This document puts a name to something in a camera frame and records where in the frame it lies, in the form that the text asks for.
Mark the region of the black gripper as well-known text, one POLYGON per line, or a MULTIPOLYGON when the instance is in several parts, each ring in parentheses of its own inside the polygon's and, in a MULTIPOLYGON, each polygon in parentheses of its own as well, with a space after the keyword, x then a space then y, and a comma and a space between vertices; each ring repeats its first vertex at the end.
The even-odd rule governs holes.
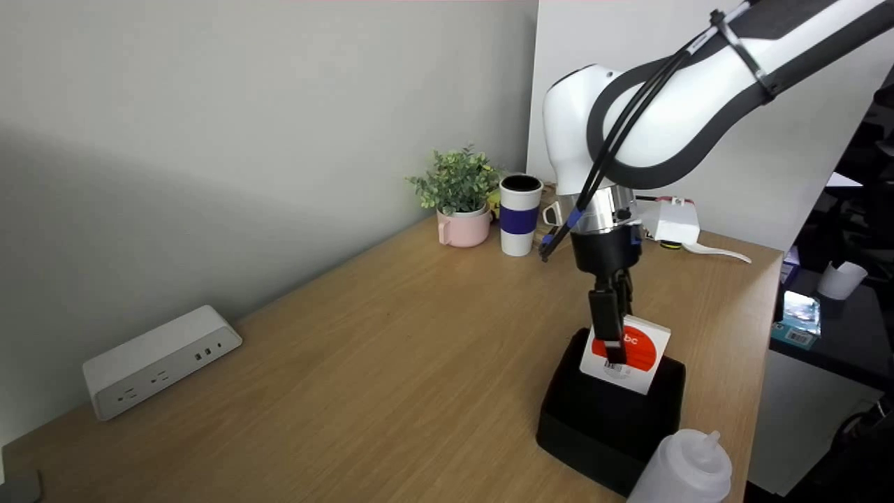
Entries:
POLYGON ((594 277, 590 292, 590 313, 594 337, 605 346, 608 363, 624 363, 623 316, 630 310, 630 275, 641 243, 636 228, 617 228, 608 236, 576 236, 576 264, 594 277))

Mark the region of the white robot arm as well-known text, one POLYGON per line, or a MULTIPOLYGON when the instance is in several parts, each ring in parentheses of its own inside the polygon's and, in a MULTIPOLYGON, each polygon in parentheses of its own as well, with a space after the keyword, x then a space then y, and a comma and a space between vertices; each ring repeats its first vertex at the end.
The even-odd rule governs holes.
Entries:
POLYGON ((739 0, 669 56, 630 71, 596 66, 562 75, 543 95, 548 161, 570 214, 538 258, 571 239, 594 277, 594 341, 624 363, 627 270, 638 258, 634 191, 684 180, 747 112, 894 28, 894 0, 739 0))

